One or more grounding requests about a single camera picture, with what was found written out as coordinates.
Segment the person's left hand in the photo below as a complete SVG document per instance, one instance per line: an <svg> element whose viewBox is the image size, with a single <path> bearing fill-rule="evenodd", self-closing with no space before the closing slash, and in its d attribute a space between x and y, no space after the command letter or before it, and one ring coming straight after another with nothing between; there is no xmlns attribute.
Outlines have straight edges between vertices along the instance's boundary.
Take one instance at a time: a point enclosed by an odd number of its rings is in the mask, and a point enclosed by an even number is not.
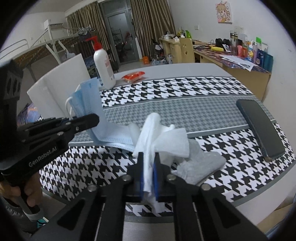
<svg viewBox="0 0 296 241"><path fill-rule="evenodd" d="M34 207L41 203L43 198L43 192L41 189L40 175L35 173L30 180L26 183L25 188L18 186L12 187L7 182L1 182L1 196L11 200L15 204L19 204L17 198L21 196L21 192L24 191L27 195L27 204L30 207Z"/></svg>

